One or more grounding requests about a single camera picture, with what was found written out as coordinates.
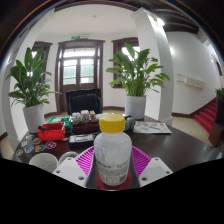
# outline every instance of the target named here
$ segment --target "bottle label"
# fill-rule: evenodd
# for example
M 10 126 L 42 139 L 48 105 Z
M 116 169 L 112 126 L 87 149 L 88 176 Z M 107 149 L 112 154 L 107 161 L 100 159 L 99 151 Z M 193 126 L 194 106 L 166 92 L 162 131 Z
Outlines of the bottle label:
M 126 180 L 130 158 L 120 165 L 106 165 L 98 160 L 96 162 L 100 178 L 105 184 L 116 186 Z

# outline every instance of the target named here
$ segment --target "white flower pot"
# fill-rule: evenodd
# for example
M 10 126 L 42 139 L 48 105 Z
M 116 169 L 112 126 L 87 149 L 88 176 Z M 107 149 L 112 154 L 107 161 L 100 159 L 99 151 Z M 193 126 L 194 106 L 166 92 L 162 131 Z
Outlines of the white flower pot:
M 37 133 L 38 126 L 45 123 L 43 105 L 38 104 L 32 107 L 23 108 L 24 117 L 30 133 Z
M 125 116 L 131 115 L 134 119 L 143 119 L 145 115 L 146 96 L 126 96 Z

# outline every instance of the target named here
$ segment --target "green exit sign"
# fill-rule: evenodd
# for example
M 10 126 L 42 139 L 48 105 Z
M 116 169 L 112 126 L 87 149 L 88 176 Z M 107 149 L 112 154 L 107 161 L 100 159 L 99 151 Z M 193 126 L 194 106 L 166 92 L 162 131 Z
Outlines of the green exit sign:
M 80 38 L 80 36 L 74 36 L 74 37 L 72 37 L 72 40 L 76 40 L 76 39 L 79 39 Z

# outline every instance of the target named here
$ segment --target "red carpet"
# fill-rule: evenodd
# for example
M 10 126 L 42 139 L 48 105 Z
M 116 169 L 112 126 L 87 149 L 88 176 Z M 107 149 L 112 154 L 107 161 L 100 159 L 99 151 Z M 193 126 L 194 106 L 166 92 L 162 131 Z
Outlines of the red carpet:
M 212 125 L 215 119 L 216 106 L 216 102 L 212 103 L 212 105 L 205 108 L 204 111 L 200 111 L 199 114 L 194 115 L 194 119 L 199 124 L 201 124 L 208 133 L 210 133 L 212 130 Z

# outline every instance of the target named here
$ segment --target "yellow bottle cap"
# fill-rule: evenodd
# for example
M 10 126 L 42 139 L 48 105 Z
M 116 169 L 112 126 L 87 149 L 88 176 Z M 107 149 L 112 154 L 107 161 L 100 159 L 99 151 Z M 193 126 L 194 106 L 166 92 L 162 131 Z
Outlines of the yellow bottle cap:
M 117 133 L 125 129 L 125 119 L 121 114 L 106 114 L 100 118 L 99 123 L 103 132 Z

